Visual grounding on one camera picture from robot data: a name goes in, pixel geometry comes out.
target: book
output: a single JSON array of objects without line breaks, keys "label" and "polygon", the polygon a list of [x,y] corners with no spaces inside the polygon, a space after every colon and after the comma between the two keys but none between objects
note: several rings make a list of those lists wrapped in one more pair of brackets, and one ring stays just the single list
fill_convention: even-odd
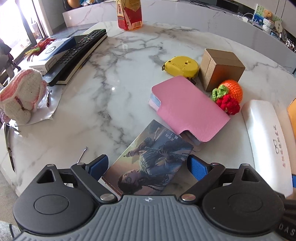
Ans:
[{"label": "book", "polygon": [[195,146],[211,140],[230,120],[214,101],[183,76],[153,86],[148,104],[173,132]]},{"label": "book", "polygon": [[102,179],[119,195],[160,194],[192,148],[180,136],[153,120]]}]

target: white cabinet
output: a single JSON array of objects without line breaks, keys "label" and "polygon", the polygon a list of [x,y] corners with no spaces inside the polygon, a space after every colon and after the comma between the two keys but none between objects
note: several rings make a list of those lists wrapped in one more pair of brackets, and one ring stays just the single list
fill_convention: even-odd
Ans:
[{"label": "white cabinet", "polygon": [[259,4],[265,7],[266,9],[268,9],[269,11],[271,11],[272,13],[276,13],[280,0],[235,0],[235,1],[241,4],[244,4],[252,9],[255,9],[257,4]]},{"label": "white cabinet", "polygon": [[286,1],[282,20],[283,28],[296,37],[296,7],[289,0]]}]

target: book cover illustration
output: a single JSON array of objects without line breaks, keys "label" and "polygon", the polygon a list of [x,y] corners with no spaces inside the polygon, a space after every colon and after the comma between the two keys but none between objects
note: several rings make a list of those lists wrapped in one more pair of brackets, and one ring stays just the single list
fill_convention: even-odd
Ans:
[{"label": "book cover illustration", "polygon": [[153,120],[107,170],[103,181],[119,195],[160,194],[192,148]]}]

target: crocheted rabbit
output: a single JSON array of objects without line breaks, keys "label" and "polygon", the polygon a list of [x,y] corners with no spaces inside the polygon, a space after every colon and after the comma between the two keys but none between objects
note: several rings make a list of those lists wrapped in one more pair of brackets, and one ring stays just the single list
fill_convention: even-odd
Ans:
[{"label": "crocheted rabbit", "polygon": [[7,86],[0,91],[0,108],[4,111],[1,120],[13,119],[19,125],[25,125],[31,118],[30,111],[37,106],[46,93],[46,81],[35,69],[19,71]]}]

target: cardboard box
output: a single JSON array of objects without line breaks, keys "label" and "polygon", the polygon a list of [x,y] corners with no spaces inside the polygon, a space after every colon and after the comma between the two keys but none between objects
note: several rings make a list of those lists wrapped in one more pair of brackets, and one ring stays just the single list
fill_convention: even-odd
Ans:
[{"label": "cardboard box", "polygon": [[47,71],[49,71],[49,69],[75,45],[75,37],[55,40],[38,56],[33,58],[30,68],[36,69],[42,75],[45,75]]},{"label": "cardboard box", "polygon": [[116,0],[118,27],[134,30],[142,26],[140,0]]},{"label": "cardboard box", "polygon": [[205,91],[212,91],[225,80],[239,81],[245,66],[232,52],[205,49],[198,76]]}]

